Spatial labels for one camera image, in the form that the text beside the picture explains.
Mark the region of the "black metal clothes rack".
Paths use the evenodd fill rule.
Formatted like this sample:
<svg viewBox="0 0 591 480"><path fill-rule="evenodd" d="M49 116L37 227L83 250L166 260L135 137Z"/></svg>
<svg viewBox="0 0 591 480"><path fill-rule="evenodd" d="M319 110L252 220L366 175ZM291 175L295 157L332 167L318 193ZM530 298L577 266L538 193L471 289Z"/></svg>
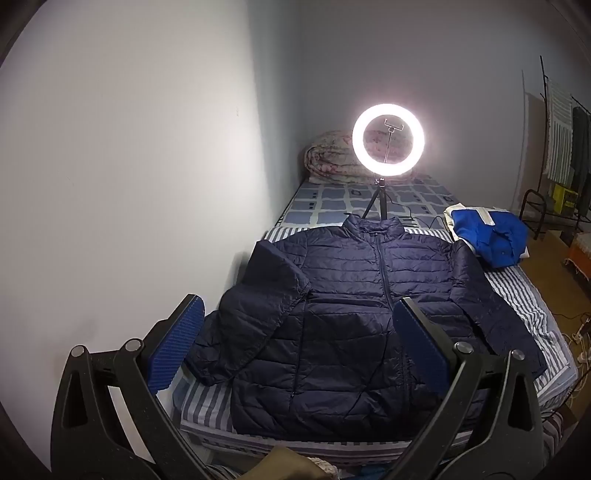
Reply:
<svg viewBox="0 0 591 480"><path fill-rule="evenodd" d="M546 233L546 231L555 227L561 227L565 229L566 232L576 234L583 232L587 227L590 226L590 170L583 192L581 195L578 194L579 198L574 214L570 217L563 216L554 213L552 209L552 188L554 182L550 181L545 175L548 127L546 81L548 78L555 82L557 81L548 75L544 62L540 63L540 70L543 80L541 99L544 106L544 143L542 150L542 161L541 166L539 167L537 184L535 187L529 188L525 191L525 193L523 193L519 211L520 220L525 223L528 230L535 239L539 238L544 233ZM576 97L566 87L562 87L567 92L569 92L572 97L573 110L575 107L582 107L590 116L590 109L586 107L580 100L576 99Z"/></svg>

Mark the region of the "olive cloth at bottom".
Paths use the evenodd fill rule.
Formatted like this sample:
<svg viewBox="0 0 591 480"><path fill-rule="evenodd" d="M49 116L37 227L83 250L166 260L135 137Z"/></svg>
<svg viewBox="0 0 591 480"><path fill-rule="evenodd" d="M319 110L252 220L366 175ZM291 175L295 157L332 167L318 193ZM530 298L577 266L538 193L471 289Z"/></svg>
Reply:
<svg viewBox="0 0 591 480"><path fill-rule="evenodd" d="M339 469L320 458L308 458L283 446L276 446L239 480L338 479Z"/></svg>

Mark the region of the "folded blue white jacket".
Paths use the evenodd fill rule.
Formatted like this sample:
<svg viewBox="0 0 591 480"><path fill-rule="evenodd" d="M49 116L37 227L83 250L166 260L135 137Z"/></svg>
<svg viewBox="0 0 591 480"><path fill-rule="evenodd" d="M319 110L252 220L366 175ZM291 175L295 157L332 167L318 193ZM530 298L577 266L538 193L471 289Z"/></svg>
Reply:
<svg viewBox="0 0 591 480"><path fill-rule="evenodd" d="M528 229L508 210L458 203L444 211L444 219L454 240L466 243L493 269L516 266L530 257Z"/></svg>

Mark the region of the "orange stool with cushion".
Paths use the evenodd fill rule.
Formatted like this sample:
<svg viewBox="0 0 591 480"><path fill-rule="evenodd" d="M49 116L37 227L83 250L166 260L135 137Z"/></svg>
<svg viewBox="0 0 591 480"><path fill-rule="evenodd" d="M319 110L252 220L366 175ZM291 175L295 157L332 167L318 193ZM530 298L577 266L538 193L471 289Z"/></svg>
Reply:
<svg viewBox="0 0 591 480"><path fill-rule="evenodd" d="M563 265L573 275L583 290L590 294L591 281L591 233L562 232L560 239L567 245Z"/></svg>

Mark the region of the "yellow box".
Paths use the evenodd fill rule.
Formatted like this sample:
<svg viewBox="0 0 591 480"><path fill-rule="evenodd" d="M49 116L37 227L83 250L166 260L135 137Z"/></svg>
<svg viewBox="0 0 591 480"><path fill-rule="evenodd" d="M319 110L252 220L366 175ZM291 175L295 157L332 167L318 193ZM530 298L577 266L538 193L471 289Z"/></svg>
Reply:
<svg viewBox="0 0 591 480"><path fill-rule="evenodd" d="M561 184L554 183L552 188L553 212L563 216L572 216L577 208L579 195Z"/></svg>

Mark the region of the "black light tripod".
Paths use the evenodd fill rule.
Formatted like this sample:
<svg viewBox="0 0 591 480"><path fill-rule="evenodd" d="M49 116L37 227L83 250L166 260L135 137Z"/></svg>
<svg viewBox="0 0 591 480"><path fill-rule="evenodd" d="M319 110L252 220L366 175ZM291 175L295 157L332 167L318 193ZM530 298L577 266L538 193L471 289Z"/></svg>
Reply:
<svg viewBox="0 0 591 480"><path fill-rule="evenodd" d="M366 219L370 214L370 211L376 204L379 202L379 213L380 213L380 220L385 221L388 219L388 192L386 189L386 180L384 178L379 178L376 180L376 190L370 198L370 202L367 204L366 209L363 211L363 219Z"/></svg>

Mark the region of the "white striped hanging towel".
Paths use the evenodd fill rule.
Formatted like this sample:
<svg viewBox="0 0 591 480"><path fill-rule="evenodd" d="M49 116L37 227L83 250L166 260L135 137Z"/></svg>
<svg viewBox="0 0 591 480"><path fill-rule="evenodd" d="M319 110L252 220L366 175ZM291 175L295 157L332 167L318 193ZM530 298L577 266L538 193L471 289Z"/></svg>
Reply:
<svg viewBox="0 0 591 480"><path fill-rule="evenodd" d="M559 83L548 78L546 102L548 127L545 175L550 181L569 188L573 177L572 97Z"/></svg>

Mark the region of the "dark hanging garment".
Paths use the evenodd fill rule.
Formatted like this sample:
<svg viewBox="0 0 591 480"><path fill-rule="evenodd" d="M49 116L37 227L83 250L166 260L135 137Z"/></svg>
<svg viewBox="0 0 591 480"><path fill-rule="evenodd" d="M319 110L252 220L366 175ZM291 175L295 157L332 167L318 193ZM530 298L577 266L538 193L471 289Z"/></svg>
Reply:
<svg viewBox="0 0 591 480"><path fill-rule="evenodd" d="M571 167L574 170L571 189L581 195L590 170L590 116L582 107L573 110Z"/></svg>

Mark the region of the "blue checkered bed sheet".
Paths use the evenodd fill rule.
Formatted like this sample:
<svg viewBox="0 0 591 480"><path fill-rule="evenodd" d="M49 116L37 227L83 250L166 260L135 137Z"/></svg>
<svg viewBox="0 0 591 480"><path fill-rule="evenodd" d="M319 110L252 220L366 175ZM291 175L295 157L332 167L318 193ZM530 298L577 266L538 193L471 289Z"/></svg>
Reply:
<svg viewBox="0 0 591 480"><path fill-rule="evenodd" d="M281 227L317 227L342 224L351 214L380 219L377 186L304 182L277 222ZM408 227L443 229L444 211L458 199L429 175L417 174L386 186L386 208Z"/></svg>

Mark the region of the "rolled floral quilt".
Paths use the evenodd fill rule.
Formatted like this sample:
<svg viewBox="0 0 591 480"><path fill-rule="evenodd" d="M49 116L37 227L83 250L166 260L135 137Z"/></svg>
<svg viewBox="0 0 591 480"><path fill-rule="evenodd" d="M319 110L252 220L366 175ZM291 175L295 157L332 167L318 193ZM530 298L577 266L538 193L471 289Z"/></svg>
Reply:
<svg viewBox="0 0 591 480"><path fill-rule="evenodd" d="M404 160L412 150L412 140L403 132L390 135L382 130L367 130L363 145L375 160L393 164ZM373 184L377 178L356 157L350 131L329 131L315 138L304 152L304 168L308 181L317 184Z"/></svg>

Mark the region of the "phone holder clip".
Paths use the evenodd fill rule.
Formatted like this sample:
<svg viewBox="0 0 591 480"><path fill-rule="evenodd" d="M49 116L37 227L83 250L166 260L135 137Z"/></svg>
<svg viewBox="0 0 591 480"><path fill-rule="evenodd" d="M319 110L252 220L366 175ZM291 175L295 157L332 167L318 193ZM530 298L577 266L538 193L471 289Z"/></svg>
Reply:
<svg viewBox="0 0 591 480"><path fill-rule="evenodd" d="M387 127L388 131L390 133L394 133L396 131L404 131L405 130L405 124L397 124L394 123L391 119L386 118L384 120L384 126Z"/></svg>

